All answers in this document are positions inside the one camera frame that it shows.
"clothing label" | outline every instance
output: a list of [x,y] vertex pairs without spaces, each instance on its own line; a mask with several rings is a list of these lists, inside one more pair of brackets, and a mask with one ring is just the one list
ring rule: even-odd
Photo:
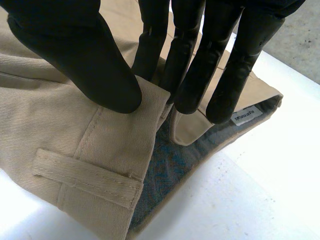
[[256,117],[262,115],[262,112],[256,106],[250,106],[246,109],[240,110],[232,114],[231,120],[235,125],[240,126],[245,124]]

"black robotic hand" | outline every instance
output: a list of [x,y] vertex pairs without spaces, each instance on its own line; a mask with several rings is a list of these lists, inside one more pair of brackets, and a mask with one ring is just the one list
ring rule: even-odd
[[99,14],[100,0],[0,0],[13,34],[92,101],[119,113],[136,110],[137,79]]
[[[206,109],[214,124],[230,119],[264,45],[305,0],[172,0],[174,39],[159,86],[183,114],[198,108],[234,26],[237,38]],[[143,21],[133,72],[151,80],[167,36],[169,0],[138,0]],[[199,49],[188,69],[204,11]]]

